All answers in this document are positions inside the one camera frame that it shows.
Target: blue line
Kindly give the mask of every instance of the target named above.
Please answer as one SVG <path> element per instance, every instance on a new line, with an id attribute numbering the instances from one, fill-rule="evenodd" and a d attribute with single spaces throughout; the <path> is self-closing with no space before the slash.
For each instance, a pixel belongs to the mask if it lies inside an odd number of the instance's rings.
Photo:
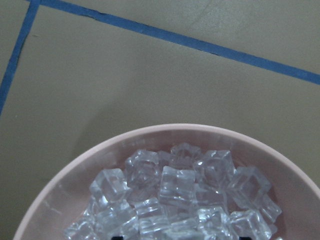
<path id="1" fill-rule="evenodd" d="M 14 79 L 19 56 L 22 50 L 22 47 L 24 46 L 25 40 L 30 32 L 30 29 L 32 27 L 32 24 L 35 20 L 39 5 L 41 0 L 31 0 L 29 4 L 29 8 L 26 12 L 25 18 L 22 23 L 22 27 L 20 29 L 18 38 L 16 40 L 16 43 L 13 48 L 13 52 L 11 54 L 9 63 L 6 67 L 1 86 L 0 86 L 0 116 L 2 113 L 2 110 L 4 108 L 9 89 L 11 86 L 11 83 Z"/>
<path id="2" fill-rule="evenodd" d="M 294 78 L 302 79 L 320 85 L 320 74 L 271 61 L 262 57 L 246 54 L 227 47 L 219 46 L 209 42 L 201 41 L 192 37 L 184 36 L 174 32 L 166 31 L 157 27 L 131 21 L 122 17 L 107 13 L 101 13 L 93 9 L 85 8 L 61 0 L 42 0 L 41 4 L 71 14 L 93 18 L 99 22 L 113 25 L 136 33 L 148 35 L 189 48 L 197 49 L 206 53 L 218 55 L 227 59 L 270 70 Z"/>

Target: pink container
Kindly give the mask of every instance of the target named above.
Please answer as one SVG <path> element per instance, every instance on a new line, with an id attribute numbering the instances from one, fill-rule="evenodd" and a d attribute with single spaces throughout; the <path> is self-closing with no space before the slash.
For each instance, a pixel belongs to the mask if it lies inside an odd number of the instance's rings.
<path id="1" fill-rule="evenodd" d="M 320 189 L 289 159 L 267 145 L 227 129 L 198 124 L 164 124 L 106 140 L 62 169 L 25 214 L 13 240 L 63 240 L 63 230 L 85 209 L 89 185 L 103 168 L 123 168 L 137 149 L 168 151 L 187 142 L 203 150 L 231 150 L 237 163 L 257 166 L 273 185 L 271 198 L 283 213 L 276 236 L 320 239 Z"/>

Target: pile of clear cubes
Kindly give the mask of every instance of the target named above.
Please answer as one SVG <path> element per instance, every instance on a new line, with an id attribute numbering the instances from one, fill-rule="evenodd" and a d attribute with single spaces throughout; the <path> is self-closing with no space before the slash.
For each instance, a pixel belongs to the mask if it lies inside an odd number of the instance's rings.
<path id="1" fill-rule="evenodd" d="M 125 169 L 102 170 L 67 240 L 269 240 L 280 207 L 254 166 L 235 168 L 229 150 L 139 149 Z"/>

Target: round container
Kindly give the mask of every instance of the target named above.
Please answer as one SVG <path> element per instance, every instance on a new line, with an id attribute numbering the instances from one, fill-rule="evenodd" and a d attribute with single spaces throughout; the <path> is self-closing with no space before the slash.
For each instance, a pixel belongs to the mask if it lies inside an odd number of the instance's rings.
<path id="1" fill-rule="evenodd" d="M 285 240 L 320 239 L 320 189 L 289 159 L 269 146 L 227 129 L 198 124 L 164 124 L 106 140 L 63 168 L 25 214 L 13 240 L 63 240 L 63 230 L 86 208 L 89 185 L 103 168 L 123 168 L 137 149 L 168 151 L 189 143 L 206 150 L 230 150 L 233 159 L 258 167 L 272 183 L 281 207 L 276 225 Z"/>

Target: bowl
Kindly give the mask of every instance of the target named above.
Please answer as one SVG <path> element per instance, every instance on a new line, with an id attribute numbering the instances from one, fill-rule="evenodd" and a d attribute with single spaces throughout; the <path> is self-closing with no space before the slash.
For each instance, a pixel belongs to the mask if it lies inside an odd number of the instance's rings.
<path id="1" fill-rule="evenodd" d="M 63 240 L 63 230 L 81 215 L 89 185 L 104 168 L 124 168 L 137 149 L 168 151 L 189 143 L 206 150 L 230 150 L 237 164 L 256 166 L 272 183 L 271 198 L 281 207 L 277 236 L 320 239 L 320 189 L 294 163 L 243 134 L 208 125 L 163 124 L 129 131 L 89 149 L 63 168 L 34 200 L 13 240 Z"/>

